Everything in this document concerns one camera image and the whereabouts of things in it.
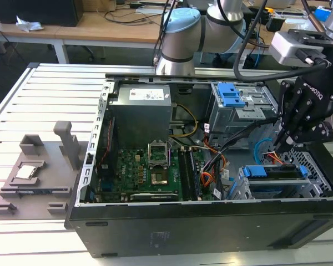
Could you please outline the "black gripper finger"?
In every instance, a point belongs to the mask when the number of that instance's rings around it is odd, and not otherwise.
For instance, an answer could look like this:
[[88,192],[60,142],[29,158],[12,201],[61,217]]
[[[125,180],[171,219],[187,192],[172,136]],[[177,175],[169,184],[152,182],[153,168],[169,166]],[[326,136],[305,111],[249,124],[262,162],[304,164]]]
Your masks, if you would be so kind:
[[287,152],[299,139],[300,131],[313,106],[313,100],[301,79],[295,82],[284,80],[280,86],[280,96],[278,114],[281,117],[281,129],[274,146],[277,152]]
[[333,115],[312,125],[307,121],[302,122],[298,127],[289,124],[284,130],[285,132],[282,137],[282,152],[288,152],[293,146],[299,144],[332,142]]

